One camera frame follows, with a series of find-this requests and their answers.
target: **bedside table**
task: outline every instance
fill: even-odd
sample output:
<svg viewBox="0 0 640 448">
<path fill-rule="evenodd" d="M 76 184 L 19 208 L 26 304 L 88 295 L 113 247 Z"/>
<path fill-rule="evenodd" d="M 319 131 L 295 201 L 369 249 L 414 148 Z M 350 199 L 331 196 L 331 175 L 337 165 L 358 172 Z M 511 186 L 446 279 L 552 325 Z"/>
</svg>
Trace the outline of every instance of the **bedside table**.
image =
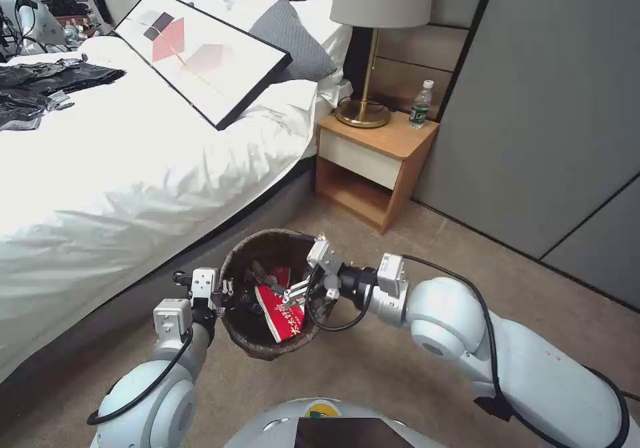
<svg viewBox="0 0 640 448">
<path fill-rule="evenodd" d="M 346 208 L 384 233 L 418 181 L 438 124 L 420 130 L 409 116 L 391 114 L 388 125 L 362 129 L 333 115 L 318 122 L 315 193 Z"/>
</svg>

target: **framed picture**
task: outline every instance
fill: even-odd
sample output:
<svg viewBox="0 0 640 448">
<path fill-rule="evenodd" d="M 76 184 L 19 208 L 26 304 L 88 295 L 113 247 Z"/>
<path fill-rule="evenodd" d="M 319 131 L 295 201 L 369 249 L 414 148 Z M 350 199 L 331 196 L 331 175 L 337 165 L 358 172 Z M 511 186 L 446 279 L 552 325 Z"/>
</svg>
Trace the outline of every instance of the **framed picture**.
<svg viewBox="0 0 640 448">
<path fill-rule="evenodd" d="M 288 52 L 178 0 L 140 0 L 115 32 L 218 130 L 291 62 Z"/>
</svg>

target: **plastic bottle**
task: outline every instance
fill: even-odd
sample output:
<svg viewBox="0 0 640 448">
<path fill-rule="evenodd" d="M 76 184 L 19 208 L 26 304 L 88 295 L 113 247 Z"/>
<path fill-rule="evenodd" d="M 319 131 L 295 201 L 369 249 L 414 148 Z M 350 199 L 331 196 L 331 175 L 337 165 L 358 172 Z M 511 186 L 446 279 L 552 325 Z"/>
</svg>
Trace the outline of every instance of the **plastic bottle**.
<svg viewBox="0 0 640 448">
<path fill-rule="evenodd" d="M 409 124 L 413 129 L 420 129 L 425 125 L 427 120 L 427 112 L 431 108 L 431 89 L 433 88 L 432 80 L 425 80 L 422 84 L 422 91 L 416 96 L 413 102 L 413 108 L 409 115 Z"/>
</svg>

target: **black picture frame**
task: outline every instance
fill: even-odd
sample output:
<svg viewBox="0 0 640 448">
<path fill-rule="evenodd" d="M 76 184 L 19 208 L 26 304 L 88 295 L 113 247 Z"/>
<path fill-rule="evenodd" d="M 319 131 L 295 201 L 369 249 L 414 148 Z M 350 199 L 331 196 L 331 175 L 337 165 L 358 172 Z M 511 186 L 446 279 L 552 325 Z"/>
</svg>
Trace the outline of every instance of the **black picture frame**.
<svg viewBox="0 0 640 448">
<path fill-rule="evenodd" d="M 254 100 L 256 100 L 256 98 L 258 98 L 258 96 L 260 96 L 260 94 L 266 90 L 266 88 L 268 88 L 268 86 L 270 84 L 272 84 L 272 82 L 274 82 L 274 80 L 276 80 L 277 76 L 282 73 L 282 71 L 284 71 L 289 64 L 292 62 L 293 58 L 291 57 L 291 54 L 272 44 L 269 43 L 267 41 L 262 40 L 261 38 L 258 38 L 238 27 L 233 26 L 232 24 L 221 20 L 220 18 L 216 18 L 212 15 L 210 15 L 209 13 L 202 11 L 194 6 L 191 6 L 187 3 L 184 3 L 180 0 L 171 0 L 172 3 L 180 3 L 181 5 L 192 9 L 198 13 L 201 13 L 202 15 L 207 16 L 208 18 L 211 18 L 213 20 L 216 20 L 219 23 L 222 23 L 223 25 L 232 28 L 236 31 L 238 31 L 239 33 L 242 33 L 250 38 L 253 38 L 254 40 L 260 41 L 261 43 L 270 46 L 271 48 L 280 51 L 283 56 L 282 58 L 278 61 L 278 63 L 276 63 L 274 66 L 272 66 L 272 68 L 267 72 L 267 74 L 258 81 L 258 83 L 256 83 L 252 89 L 249 90 L 249 92 L 247 92 L 247 94 L 244 96 L 244 98 L 242 98 L 227 114 L 226 116 L 224 116 L 224 118 L 222 118 L 222 120 L 220 120 L 218 123 L 214 123 L 210 118 L 208 118 L 208 116 L 206 116 L 206 114 L 204 114 L 202 112 L 202 110 L 200 110 L 194 103 L 192 103 L 192 101 L 184 94 L 182 93 L 180 90 L 178 90 L 178 88 L 176 88 L 176 86 L 174 86 L 174 84 L 168 80 L 162 73 L 160 73 L 160 71 L 158 71 L 152 63 L 149 62 L 149 60 L 147 60 L 146 57 L 142 56 L 142 54 L 140 54 L 140 52 L 138 52 L 138 50 L 136 50 L 136 48 L 134 48 L 132 46 L 132 44 L 130 44 L 130 42 L 128 42 L 123 36 L 120 35 L 120 33 L 117 32 L 118 28 L 120 27 L 120 25 L 122 24 L 122 22 L 124 20 L 126 20 L 130 14 L 140 5 L 140 3 L 142 2 L 142 0 L 138 0 L 138 2 L 136 2 L 136 4 L 134 6 L 132 6 L 132 8 L 127 12 L 127 14 L 124 16 L 124 18 L 117 24 L 117 26 L 114 28 L 114 34 L 122 39 L 127 46 L 129 46 L 129 48 L 131 48 L 138 56 L 140 56 L 140 58 L 150 67 L 152 68 L 152 70 L 154 70 L 154 72 L 156 72 L 158 74 L 158 76 L 160 76 L 160 78 L 162 78 L 176 93 L 178 93 L 180 96 L 182 96 L 182 98 L 184 98 L 184 100 L 186 100 L 186 102 L 188 102 L 188 104 L 190 104 L 190 106 L 192 106 L 192 108 L 194 108 L 194 110 L 196 110 L 204 119 L 206 119 L 214 128 L 216 128 L 216 130 L 222 131 L 225 128 L 227 128 L 230 124 L 232 124 L 237 118 L 238 116 L 240 116 L 240 114 L 242 114 L 242 112 L 244 110 L 246 110 L 250 104 L 252 104 L 254 102 Z"/>
</svg>

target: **pillow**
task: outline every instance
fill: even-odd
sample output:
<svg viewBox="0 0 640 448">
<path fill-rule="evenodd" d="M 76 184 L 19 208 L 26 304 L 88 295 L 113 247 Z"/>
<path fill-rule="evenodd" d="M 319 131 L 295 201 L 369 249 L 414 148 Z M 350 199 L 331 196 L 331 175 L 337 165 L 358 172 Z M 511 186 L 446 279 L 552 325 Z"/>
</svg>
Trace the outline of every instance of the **pillow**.
<svg viewBox="0 0 640 448">
<path fill-rule="evenodd" d="M 281 81 L 320 81 L 336 71 L 330 56 L 302 25 L 289 0 L 278 0 L 249 33 L 290 52 L 293 61 L 282 73 Z"/>
<path fill-rule="evenodd" d="M 276 0 L 182 0 L 216 18 L 248 31 Z M 352 28 L 341 25 L 330 19 L 333 0 L 292 1 L 300 22 L 309 34 L 316 39 L 329 54 L 333 64 L 338 68 L 332 80 L 339 83 L 342 79 L 340 69 L 345 64 L 347 50 L 351 42 Z"/>
</svg>

